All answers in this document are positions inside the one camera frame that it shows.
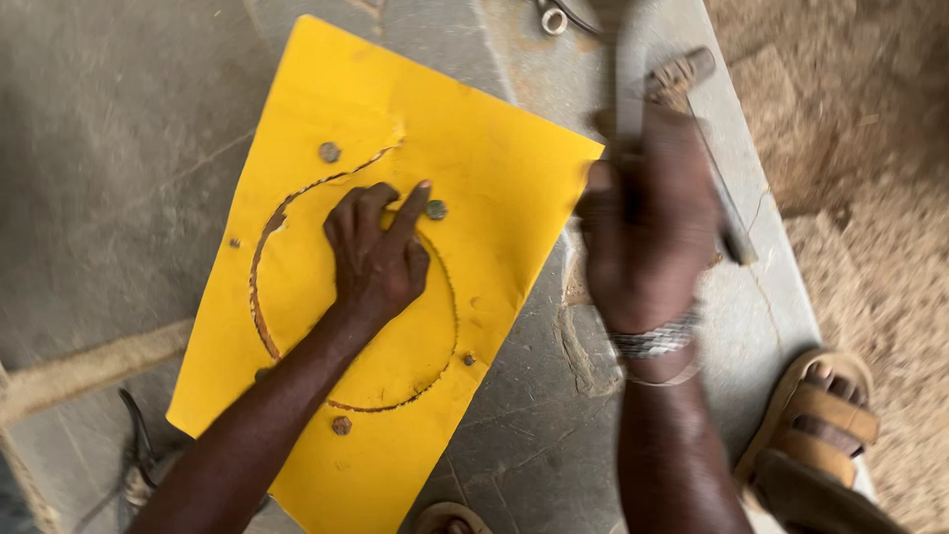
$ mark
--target strap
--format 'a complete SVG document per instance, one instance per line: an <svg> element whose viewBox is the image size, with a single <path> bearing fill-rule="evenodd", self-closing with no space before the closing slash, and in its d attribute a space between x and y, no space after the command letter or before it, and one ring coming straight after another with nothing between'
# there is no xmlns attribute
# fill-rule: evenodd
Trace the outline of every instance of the strap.
<svg viewBox="0 0 949 534"><path fill-rule="evenodd" d="M846 487L853 486L856 469L850 457L837 447L806 432L788 428L779 429L774 433L769 448L784 452L795 462L825 472Z"/></svg>
<svg viewBox="0 0 949 534"><path fill-rule="evenodd" d="M630 372L629 369L626 370L626 380L629 380L633 384L639 384L640 386L650 386L653 388L671 388L672 386L678 386L679 384L688 382L693 376L698 374L699 371L701 371L701 366L698 364L697 359L693 356L689 361L689 365L685 366L685 369L679 371L679 374L673 376L665 382L646 382L645 380L640 379L638 376Z"/></svg>
<svg viewBox="0 0 949 534"><path fill-rule="evenodd" d="M876 415L806 382L797 385L784 408L781 416L786 423L784 426L789 427L794 417L801 414L816 417L838 427L852 434L864 445L877 441L880 421Z"/></svg>

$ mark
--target dirt floor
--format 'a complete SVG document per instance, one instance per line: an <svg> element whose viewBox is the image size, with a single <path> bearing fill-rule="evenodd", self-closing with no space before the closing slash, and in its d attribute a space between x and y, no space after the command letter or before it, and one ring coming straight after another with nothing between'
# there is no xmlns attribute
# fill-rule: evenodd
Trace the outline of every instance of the dirt floor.
<svg viewBox="0 0 949 534"><path fill-rule="evenodd" d="M949 2L705 2L825 339L874 371L881 504L949 532Z"/></svg>

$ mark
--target hammer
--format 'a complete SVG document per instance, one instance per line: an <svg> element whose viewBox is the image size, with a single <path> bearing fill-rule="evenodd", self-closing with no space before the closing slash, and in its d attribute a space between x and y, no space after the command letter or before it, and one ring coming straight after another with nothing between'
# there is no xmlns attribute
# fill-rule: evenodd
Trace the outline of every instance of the hammer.
<svg viewBox="0 0 949 534"><path fill-rule="evenodd" d="M689 104L688 91L715 72L715 56L707 47L697 48L680 56L662 67L652 70L644 82L645 100L670 107L679 113L688 113L695 117ZM702 142L709 154L712 166L712 178L722 207L722 240L729 257L739 265L751 265L758 261L748 230L738 215L732 195L721 178L718 165L712 157L705 134Z"/></svg>

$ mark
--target bolt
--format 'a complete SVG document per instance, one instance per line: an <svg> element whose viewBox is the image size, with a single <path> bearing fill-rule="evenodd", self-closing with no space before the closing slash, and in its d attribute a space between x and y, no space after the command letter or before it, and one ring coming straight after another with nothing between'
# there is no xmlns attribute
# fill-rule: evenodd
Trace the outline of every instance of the bolt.
<svg viewBox="0 0 949 534"><path fill-rule="evenodd" d="M335 163L340 160L339 146L335 143L323 143L320 145L320 159L327 163Z"/></svg>
<svg viewBox="0 0 949 534"><path fill-rule="evenodd" d="M349 430L352 428L352 421L350 421L345 415L341 415L336 419L333 419L333 431L336 432L336 435L338 436L348 435Z"/></svg>
<svg viewBox="0 0 949 534"><path fill-rule="evenodd" d="M448 215L448 206L443 200L429 200L425 206L425 215L431 220L442 220Z"/></svg>

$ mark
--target forearm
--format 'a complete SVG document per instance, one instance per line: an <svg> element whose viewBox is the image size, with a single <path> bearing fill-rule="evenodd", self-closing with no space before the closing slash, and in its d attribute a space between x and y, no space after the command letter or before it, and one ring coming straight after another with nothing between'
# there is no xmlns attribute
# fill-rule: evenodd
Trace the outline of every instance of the forearm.
<svg viewBox="0 0 949 534"><path fill-rule="evenodd" d="M129 532L240 532L293 445L375 332L330 308L278 365L214 421Z"/></svg>
<svg viewBox="0 0 949 534"><path fill-rule="evenodd" d="M627 365L639 378L661 382L687 365L694 351L692 344L662 362ZM698 376L668 388L627 382L619 475L623 510L638 532L751 532Z"/></svg>

